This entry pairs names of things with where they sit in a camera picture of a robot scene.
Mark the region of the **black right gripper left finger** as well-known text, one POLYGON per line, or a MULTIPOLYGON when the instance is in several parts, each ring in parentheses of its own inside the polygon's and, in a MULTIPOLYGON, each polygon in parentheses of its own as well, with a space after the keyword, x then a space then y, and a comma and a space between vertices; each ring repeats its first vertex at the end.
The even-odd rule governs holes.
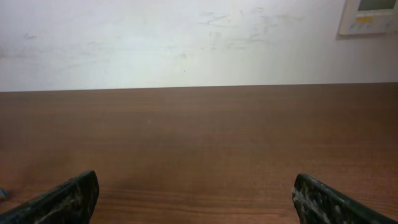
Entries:
POLYGON ((1 224, 89 224, 99 197, 95 171, 89 170, 1 214, 1 224))

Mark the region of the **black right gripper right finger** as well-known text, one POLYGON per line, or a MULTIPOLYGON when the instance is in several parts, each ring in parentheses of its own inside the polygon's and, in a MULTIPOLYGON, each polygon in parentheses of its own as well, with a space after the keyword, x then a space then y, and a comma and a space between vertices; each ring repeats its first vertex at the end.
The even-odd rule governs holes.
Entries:
POLYGON ((301 224, 397 224, 308 174, 298 174, 292 200, 301 224))

